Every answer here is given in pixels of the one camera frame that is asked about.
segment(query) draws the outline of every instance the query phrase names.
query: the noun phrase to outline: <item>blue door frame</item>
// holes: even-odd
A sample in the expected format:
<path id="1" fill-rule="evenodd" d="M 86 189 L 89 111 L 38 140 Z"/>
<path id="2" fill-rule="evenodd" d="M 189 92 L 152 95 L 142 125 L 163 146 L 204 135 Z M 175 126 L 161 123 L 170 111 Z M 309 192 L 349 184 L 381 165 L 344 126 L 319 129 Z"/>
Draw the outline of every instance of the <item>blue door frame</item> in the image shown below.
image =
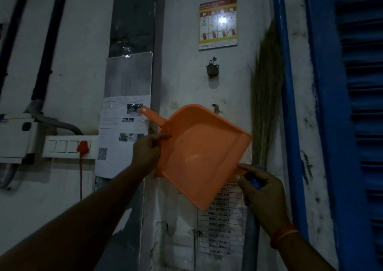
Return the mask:
<path id="1" fill-rule="evenodd" d="M 306 0 L 317 118 L 340 270 L 379 270 L 333 0 Z"/>

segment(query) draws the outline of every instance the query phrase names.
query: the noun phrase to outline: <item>black pipe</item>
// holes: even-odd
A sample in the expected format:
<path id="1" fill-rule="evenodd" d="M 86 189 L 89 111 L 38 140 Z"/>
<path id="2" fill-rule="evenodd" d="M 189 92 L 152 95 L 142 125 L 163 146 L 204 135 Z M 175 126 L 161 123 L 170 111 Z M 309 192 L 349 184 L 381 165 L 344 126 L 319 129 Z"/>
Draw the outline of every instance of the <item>black pipe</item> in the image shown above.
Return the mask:
<path id="1" fill-rule="evenodd" d="M 0 52 L 0 94 L 3 89 L 5 77 L 8 75 L 8 63 L 11 57 L 16 34 L 19 29 L 20 21 L 24 12 L 27 0 L 17 0 L 13 9 L 11 21 L 9 22 L 7 35 L 5 36 L 2 50 Z"/>
<path id="2" fill-rule="evenodd" d="M 48 88 L 49 76 L 52 73 L 51 66 L 56 46 L 57 36 L 59 34 L 60 22 L 64 11 L 65 0 L 55 0 L 50 18 L 47 37 L 45 39 L 44 51 L 42 52 L 41 63 L 35 88 L 32 93 L 32 100 L 45 100 Z"/>

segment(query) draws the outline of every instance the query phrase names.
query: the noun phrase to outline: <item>switch board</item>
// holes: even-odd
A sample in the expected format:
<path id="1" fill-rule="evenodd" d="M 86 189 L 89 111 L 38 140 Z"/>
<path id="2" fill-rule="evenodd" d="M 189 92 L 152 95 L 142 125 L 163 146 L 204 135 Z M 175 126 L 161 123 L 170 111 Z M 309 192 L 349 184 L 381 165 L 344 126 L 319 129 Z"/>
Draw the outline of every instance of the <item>switch board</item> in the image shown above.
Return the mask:
<path id="1" fill-rule="evenodd" d="M 78 159 L 80 154 L 77 152 L 77 146 L 80 141 L 86 141 L 89 148 L 89 152 L 84 155 L 83 159 L 97 159 L 98 136 L 94 135 L 46 136 L 42 157 Z"/>

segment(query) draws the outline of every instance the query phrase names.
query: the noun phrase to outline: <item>light switch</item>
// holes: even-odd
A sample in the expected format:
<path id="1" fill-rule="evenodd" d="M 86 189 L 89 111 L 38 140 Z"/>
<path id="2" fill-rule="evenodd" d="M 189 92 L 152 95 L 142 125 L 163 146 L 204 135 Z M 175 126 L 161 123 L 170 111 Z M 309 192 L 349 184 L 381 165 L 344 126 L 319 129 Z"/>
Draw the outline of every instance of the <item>light switch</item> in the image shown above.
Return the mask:
<path id="1" fill-rule="evenodd" d="M 49 140 L 45 143 L 46 152 L 54 152 L 56 150 L 56 140 Z"/>
<path id="2" fill-rule="evenodd" d="M 88 142 L 88 148 L 89 148 L 89 151 L 88 153 L 90 152 L 90 146 L 92 145 L 92 141 L 87 141 Z"/>
<path id="3" fill-rule="evenodd" d="M 67 152 L 68 153 L 77 153 L 77 147 L 79 146 L 78 141 L 68 141 Z"/>
<path id="4" fill-rule="evenodd" d="M 57 141 L 56 152 L 65 153 L 67 151 L 68 141 Z"/>

